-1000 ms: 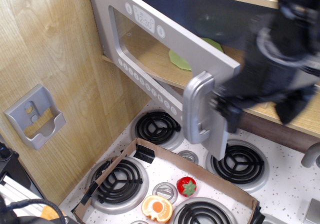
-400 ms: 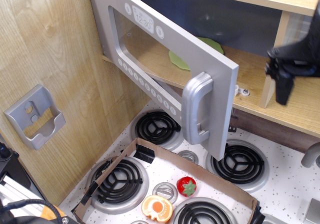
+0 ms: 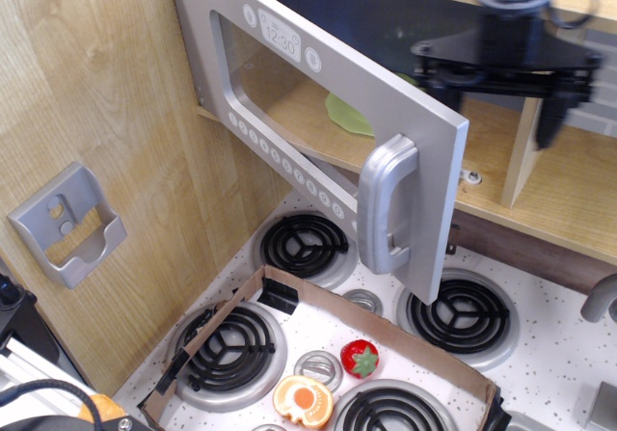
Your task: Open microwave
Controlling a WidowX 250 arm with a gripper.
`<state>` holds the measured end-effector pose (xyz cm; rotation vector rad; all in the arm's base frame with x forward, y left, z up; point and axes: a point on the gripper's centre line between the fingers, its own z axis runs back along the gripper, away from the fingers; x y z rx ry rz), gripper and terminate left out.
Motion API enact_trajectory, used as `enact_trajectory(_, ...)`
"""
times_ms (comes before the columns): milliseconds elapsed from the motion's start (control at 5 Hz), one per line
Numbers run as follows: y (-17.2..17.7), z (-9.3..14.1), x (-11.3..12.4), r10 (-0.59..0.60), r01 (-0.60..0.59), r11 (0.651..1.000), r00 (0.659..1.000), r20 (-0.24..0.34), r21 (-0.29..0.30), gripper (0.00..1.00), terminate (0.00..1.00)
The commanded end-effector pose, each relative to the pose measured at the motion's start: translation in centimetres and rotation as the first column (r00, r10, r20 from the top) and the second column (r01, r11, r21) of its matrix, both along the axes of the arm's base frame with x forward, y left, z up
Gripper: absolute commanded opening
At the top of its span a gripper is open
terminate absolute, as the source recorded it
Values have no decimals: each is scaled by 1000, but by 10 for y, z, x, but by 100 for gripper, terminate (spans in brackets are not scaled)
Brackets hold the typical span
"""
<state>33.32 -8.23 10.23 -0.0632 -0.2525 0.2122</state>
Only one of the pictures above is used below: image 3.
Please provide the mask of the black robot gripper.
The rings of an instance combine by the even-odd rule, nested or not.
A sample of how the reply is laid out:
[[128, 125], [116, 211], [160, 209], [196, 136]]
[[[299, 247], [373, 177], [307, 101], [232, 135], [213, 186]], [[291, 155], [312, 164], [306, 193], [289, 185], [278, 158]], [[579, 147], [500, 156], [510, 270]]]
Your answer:
[[549, 33], [537, 15], [483, 13], [475, 27], [412, 47], [414, 79], [455, 112], [465, 94], [542, 98], [537, 149], [548, 148], [570, 109], [589, 99], [603, 54]]

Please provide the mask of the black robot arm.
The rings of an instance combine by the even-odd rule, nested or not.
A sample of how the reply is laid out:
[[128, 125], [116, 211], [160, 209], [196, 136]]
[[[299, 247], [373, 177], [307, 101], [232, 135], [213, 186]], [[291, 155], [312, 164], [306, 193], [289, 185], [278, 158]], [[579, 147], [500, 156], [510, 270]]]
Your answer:
[[551, 0], [477, 0], [482, 11], [475, 28], [416, 43], [415, 80], [425, 91], [457, 110], [464, 93], [539, 98], [537, 148], [548, 148], [569, 110], [591, 98], [594, 74], [603, 55], [562, 40], [546, 25], [573, 30], [595, 14], [563, 20]]

